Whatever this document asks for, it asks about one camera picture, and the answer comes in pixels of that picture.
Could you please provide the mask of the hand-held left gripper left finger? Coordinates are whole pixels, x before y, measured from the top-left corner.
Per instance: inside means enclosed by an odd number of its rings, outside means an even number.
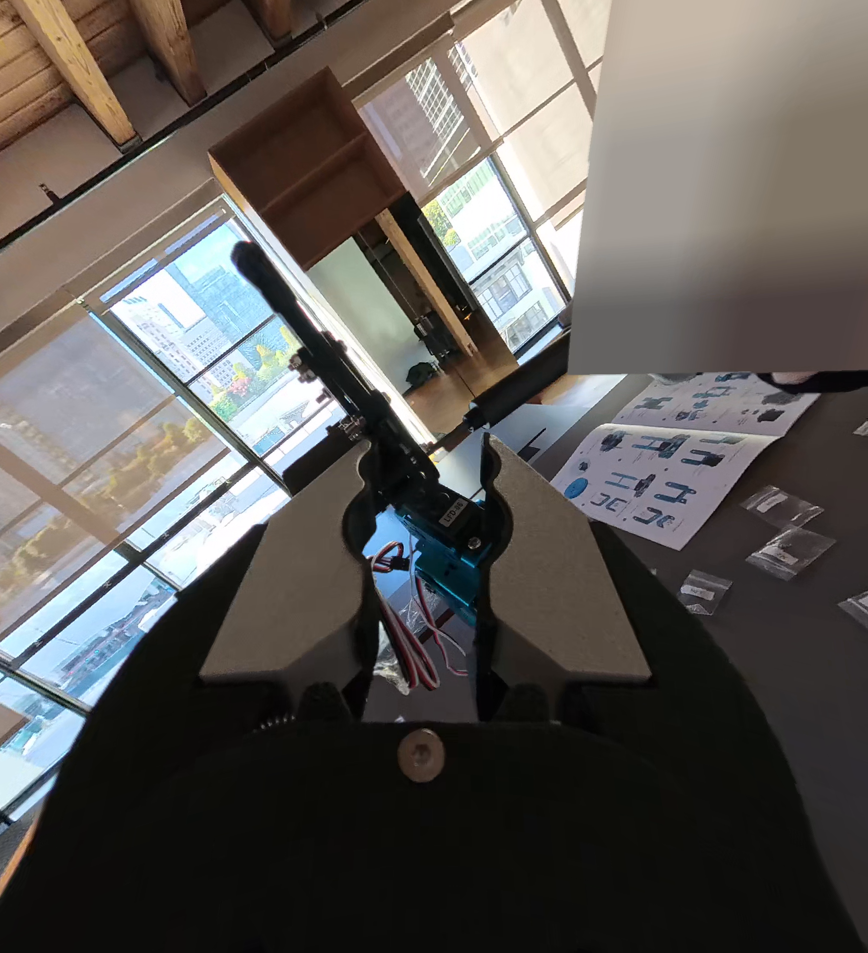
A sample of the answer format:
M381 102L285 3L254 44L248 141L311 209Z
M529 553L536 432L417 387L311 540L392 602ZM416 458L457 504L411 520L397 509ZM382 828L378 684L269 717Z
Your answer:
M363 439L269 520L200 670L210 686L266 684L296 714L329 683L363 717L380 600L364 549L377 530L373 443Z

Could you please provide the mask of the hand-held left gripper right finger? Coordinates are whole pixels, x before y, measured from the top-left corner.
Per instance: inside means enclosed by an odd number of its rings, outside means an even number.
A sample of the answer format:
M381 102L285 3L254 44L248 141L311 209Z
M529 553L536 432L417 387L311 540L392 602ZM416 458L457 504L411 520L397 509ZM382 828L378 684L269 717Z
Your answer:
M588 685L642 687L652 671L591 523L495 435L482 439L489 551L479 569L475 709L490 721L521 685L550 715Z

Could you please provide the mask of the blue and black toy robot arm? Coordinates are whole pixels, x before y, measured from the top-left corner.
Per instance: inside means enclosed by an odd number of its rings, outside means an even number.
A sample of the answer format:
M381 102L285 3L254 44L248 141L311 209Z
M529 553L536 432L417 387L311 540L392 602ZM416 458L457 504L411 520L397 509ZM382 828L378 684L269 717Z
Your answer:
M377 512L392 510L418 543L420 580L474 627L480 570L495 542L486 528L484 504L441 482L427 448L411 435L388 396L361 373L341 340L317 327L258 244L237 242L231 259L292 331L298 348L291 364L298 375L320 383L345 412L321 442L284 470L287 490L299 493L356 443L369 440Z

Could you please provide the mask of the crumpled clear plastic bag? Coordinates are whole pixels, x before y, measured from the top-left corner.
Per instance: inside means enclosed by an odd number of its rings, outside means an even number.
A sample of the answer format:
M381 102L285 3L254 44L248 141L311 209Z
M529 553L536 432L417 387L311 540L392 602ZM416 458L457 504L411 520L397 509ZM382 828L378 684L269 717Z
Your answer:
M429 626L417 598L397 606L384 596L380 600L379 649L374 674L406 697L417 688L440 687L440 671L431 649L438 635Z

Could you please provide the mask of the open instruction booklet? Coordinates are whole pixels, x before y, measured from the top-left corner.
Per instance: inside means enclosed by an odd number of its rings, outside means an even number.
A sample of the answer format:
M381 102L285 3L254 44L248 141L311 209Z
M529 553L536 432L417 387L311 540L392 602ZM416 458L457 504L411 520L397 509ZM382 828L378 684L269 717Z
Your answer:
M551 483L586 518L680 551L818 399L748 373L654 381L587 435Z

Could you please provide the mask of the beige roller window blind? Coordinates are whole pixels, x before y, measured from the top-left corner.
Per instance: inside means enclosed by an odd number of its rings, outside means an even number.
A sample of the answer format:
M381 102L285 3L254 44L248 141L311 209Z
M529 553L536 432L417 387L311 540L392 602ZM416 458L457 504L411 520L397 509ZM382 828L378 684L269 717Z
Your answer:
M71 306L0 356L0 641L230 448Z
M559 254L577 244L611 2L471 2L356 99L428 220L468 249L490 166Z

